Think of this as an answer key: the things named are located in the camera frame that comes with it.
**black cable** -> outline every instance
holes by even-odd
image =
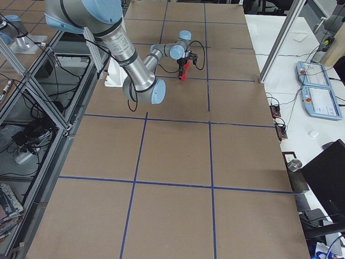
[[[7,78],[8,80],[11,80],[11,78],[9,78],[8,76],[6,76],[6,75],[4,75],[4,74],[2,74],[2,73],[0,73],[0,76],[3,76],[3,77],[5,77],[5,78]]]
[[[0,154],[7,151],[9,149],[10,146],[12,146],[12,144],[14,143],[14,140],[10,142],[10,144],[2,151],[0,151]]]
[[[198,43],[198,44],[201,46],[201,48],[203,49],[203,53],[204,53],[203,66],[202,66],[201,68],[199,68],[199,67],[197,66],[197,64],[195,64],[195,67],[197,68],[197,70],[202,70],[202,69],[204,69],[204,67],[205,67],[205,60],[206,60],[205,47],[204,47],[203,44],[202,44],[200,41],[198,41],[198,40],[193,40],[193,41],[189,44],[189,46],[192,45],[194,42]]]
[[[138,93],[136,92],[135,87],[134,87],[134,92],[135,92],[135,108],[134,109],[130,107],[129,100],[127,100],[127,105],[131,112],[136,112],[136,109],[138,108]]]
[[[314,53],[317,49],[319,48],[319,46],[317,46],[313,51],[312,53]],[[255,55],[260,55],[260,56],[269,56],[270,54],[256,54]],[[284,55],[284,54],[279,54],[278,56],[281,56],[281,57],[303,57],[303,56],[306,56],[306,55],[310,55],[310,53],[306,53],[306,54],[302,54],[302,55]]]
[[[342,100],[342,101],[345,101],[345,99],[342,99],[342,98],[340,98],[340,97],[338,97],[338,96],[336,96],[339,100]]]
[[[342,82],[343,84],[345,84],[345,81],[344,80],[341,80],[341,79],[337,79],[337,78],[332,78],[332,77],[329,77],[330,80],[335,80],[335,81],[340,81]]]
[[[175,74],[175,73],[178,72],[178,70],[176,70],[176,71],[168,71],[161,64],[158,64],[158,66],[160,66],[162,68],[162,70],[166,71],[166,73],[169,73],[169,74]]]

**cardboard surface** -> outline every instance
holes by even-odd
[[[253,50],[208,49],[209,78],[257,81],[260,75]]]
[[[85,116],[61,175],[133,179],[143,124]]]
[[[215,186],[291,191],[273,128],[212,125],[212,153]]]
[[[205,22],[204,5],[195,3],[169,4],[167,21]]]
[[[230,50],[232,48],[252,49],[249,30],[246,24],[207,23],[208,47]]]
[[[59,179],[26,259],[119,258],[131,190]]]
[[[208,190],[137,185],[135,192],[123,258],[213,258]]]
[[[193,6],[195,11],[188,13]],[[265,91],[256,83],[255,53],[232,49],[252,47],[242,7],[132,1],[126,18],[129,38],[142,58],[149,53],[150,44],[174,42],[179,30],[190,30],[193,39],[203,44],[207,36],[212,46],[207,48],[204,70],[191,65],[186,81],[157,68],[157,78],[167,85],[160,105],[139,103],[132,113],[122,89],[104,87],[102,80],[95,88],[61,174],[92,184],[106,182],[112,191],[104,188],[102,195],[123,198],[119,206],[115,200],[111,208],[117,214],[111,216],[116,223],[111,229],[114,245],[109,258],[307,258]],[[235,30],[239,27],[244,28],[243,33]],[[201,66],[202,48],[195,45],[192,51],[198,53]],[[169,71],[177,69],[176,61],[169,58],[161,64]],[[62,211],[55,201],[61,180],[50,211]],[[67,194],[80,192],[84,195],[80,199],[87,200],[92,192],[84,189],[77,187]],[[68,195],[59,200],[67,204],[64,215],[77,207],[70,206]],[[96,209],[102,210],[102,201],[92,201],[100,203]],[[123,212],[125,203],[128,214]],[[72,229],[78,235],[56,243],[65,247],[75,242],[76,251],[84,249],[89,235],[79,229],[92,217],[88,206],[85,208],[80,207],[86,214],[83,222],[73,221]],[[100,221],[109,219],[109,213],[97,215]],[[54,219],[63,222],[65,217]],[[52,219],[50,214],[44,215],[29,255],[68,258],[53,255],[51,248],[42,245],[44,235],[50,238],[61,233],[51,225]],[[105,238],[112,238],[108,230]],[[92,245],[100,250],[108,245],[98,242]],[[80,252],[83,258],[108,258],[105,253],[84,255],[85,251]]]
[[[207,124],[148,121],[137,179],[211,185]]]
[[[211,81],[209,89],[211,121],[273,126],[262,84]]]
[[[243,23],[246,24],[243,15],[243,7],[238,4],[205,4],[206,21],[209,23]]]
[[[218,258],[308,258],[292,195],[215,190]]]

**robotic arm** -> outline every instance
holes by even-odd
[[[153,45],[142,61],[121,26],[121,0],[46,0],[45,16],[47,24],[58,30],[82,34],[88,27],[100,38],[128,74],[123,92],[136,102],[161,103],[165,82],[155,77],[155,67],[164,56],[179,60],[189,53],[191,33],[181,31],[175,43]]]

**cable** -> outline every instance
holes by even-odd
[[[314,48],[314,50],[312,51],[312,53],[314,53],[317,49],[318,49],[319,46],[317,46],[316,48]],[[261,56],[269,56],[270,54],[256,54],[255,55],[261,55]],[[302,54],[302,55],[284,55],[284,54],[279,54],[278,56],[280,57],[303,57],[303,56],[306,56],[306,55],[310,55],[310,53],[306,53],[306,54]]]
[[[5,78],[7,78],[8,80],[11,80],[11,78],[9,78],[8,76],[6,76],[6,75],[4,75],[4,74],[2,74],[2,73],[0,73],[0,76],[3,76],[3,77],[5,77]]]
[[[9,149],[10,146],[12,146],[12,144],[14,143],[14,140],[10,142],[10,144],[2,151],[0,151],[0,154],[7,151]]]
[[[345,7],[345,5],[339,10],[338,14],[336,15],[336,17],[334,18],[332,24],[330,25],[330,28],[333,26],[333,24],[335,23],[336,19],[338,18],[338,16],[340,15],[340,13],[341,13],[341,11],[344,9],[344,7]],[[321,40],[321,43],[323,42],[323,40],[324,40],[325,36],[328,34],[328,32],[329,32],[329,30],[327,30],[327,31],[325,32],[325,35],[323,35],[322,40]]]
[[[202,47],[202,49],[203,49],[203,53],[204,53],[203,66],[202,66],[201,68],[199,68],[199,67],[197,66],[197,64],[195,64],[195,67],[197,68],[197,70],[202,70],[202,69],[204,69],[204,67],[205,67],[205,59],[206,59],[205,47],[204,47],[203,44],[202,44],[200,41],[198,41],[198,40],[193,40],[193,41],[189,44],[189,46],[192,45],[194,42],[198,43],[198,44]]]
[[[128,108],[130,109],[131,112],[136,112],[136,109],[138,108],[138,93],[135,89],[135,86],[133,86],[134,88],[134,92],[135,92],[135,108],[132,109],[129,105],[129,100],[127,100],[127,105],[128,105]]]
[[[332,244],[329,246],[329,248],[328,248],[328,251],[327,251],[327,253],[326,253],[325,259],[328,258],[329,254],[330,254],[330,251],[331,251],[332,247],[334,246],[334,244],[336,243],[336,241],[338,241],[340,238],[342,238],[342,237],[344,237],[344,236],[345,236],[345,234],[343,234],[343,235],[341,235],[341,236],[338,236],[338,237],[333,241],[333,243],[332,243]]]
[[[178,70],[176,70],[176,71],[168,71],[165,68],[163,68],[163,66],[161,64],[158,64],[158,66],[160,66],[164,71],[166,71],[166,73],[169,73],[169,74],[175,74],[175,73],[178,72]]]

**metal frame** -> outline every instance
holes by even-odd
[[[46,179],[51,179],[51,178],[56,178],[58,172],[55,168],[54,165],[51,164],[52,161],[57,161],[59,163],[62,163],[60,159],[55,159],[54,155],[56,152],[61,150],[60,145],[65,146],[65,141],[62,141],[63,137],[66,135],[66,132],[71,128],[71,125],[69,123],[70,117],[72,117],[74,109],[80,99],[81,96],[86,96],[89,98],[89,89],[85,88],[86,84],[89,83],[94,83],[94,78],[96,77],[95,75],[95,60],[97,60],[98,64],[98,69],[102,69],[103,63],[102,63],[102,57],[96,47],[93,46],[94,48],[91,48],[89,46],[90,51],[95,52],[92,55],[92,59],[90,60],[89,66],[86,70],[86,73],[84,74],[82,81],[80,83],[80,87],[76,91],[73,100],[71,102],[70,107],[68,110],[66,110],[65,116],[63,116],[56,106],[53,104],[47,93],[44,91],[44,89],[41,87],[40,83],[36,80],[34,75],[36,72],[39,70],[39,68],[44,64],[44,62],[49,58],[48,55],[49,53],[52,52],[52,47],[56,46],[56,44],[59,42],[61,36],[63,35],[63,32],[58,31],[56,35],[53,37],[53,39],[50,41],[50,48],[46,48],[44,52],[40,54],[40,56],[35,60],[35,62],[31,65],[31,67],[27,70],[18,60],[18,58],[15,56],[15,54],[10,50],[10,48],[1,40],[0,38],[0,52],[5,56],[7,61],[13,66],[15,71],[22,76],[22,80],[20,81],[20,84],[17,86],[17,88],[13,91],[12,95],[10,98],[7,100],[7,102],[4,104],[4,106],[0,110],[0,123],[2,123],[5,118],[9,115],[11,110],[14,108],[15,104],[17,101],[20,99],[22,96],[22,93],[27,90],[31,97],[41,106],[41,108],[45,111],[47,116],[55,123],[56,127],[58,128],[57,134],[55,136],[55,139],[52,142],[52,145],[50,146],[49,150],[46,153],[46,158],[43,161],[43,164],[40,168],[40,171],[37,172],[36,179],[34,182],[32,182],[32,186],[30,191],[28,192],[28,196],[26,198],[25,203],[23,204],[25,210],[23,214],[23,221],[16,226],[13,229],[13,234],[9,236],[8,243],[6,244],[5,247],[2,248],[0,258],[8,258],[12,253],[17,252],[20,250],[20,248],[14,248],[13,246],[15,243],[18,243],[18,236],[23,235],[22,234],[22,229],[23,226],[25,225],[26,229],[23,229],[23,231],[27,231],[28,226],[30,226],[30,222],[26,222],[26,219],[29,214],[32,213],[35,208],[32,208],[33,201],[38,195],[38,193],[42,193],[43,189],[46,189],[45,186],[42,186],[42,183],[46,181]],[[20,181],[19,178],[13,178],[13,182]]]
[[[285,18],[285,21],[280,29],[280,32],[277,36],[277,39],[275,40],[273,47],[271,49],[270,54],[268,55],[267,61],[264,65],[264,68],[260,74],[259,77],[259,82],[260,83],[264,83],[269,72],[271,71],[275,60],[277,59],[277,56],[279,54],[279,51],[281,49],[281,47],[284,44],[284,41],[288,35],[288,33],[290,32],[295,20],[297,19],[298,15],[300,14],[304,3],[306,2],[306,0],[294,0],[294,2],[292,3],[291,6],[291,10],[289,12],[289,14],[287,15],[287,17]]]

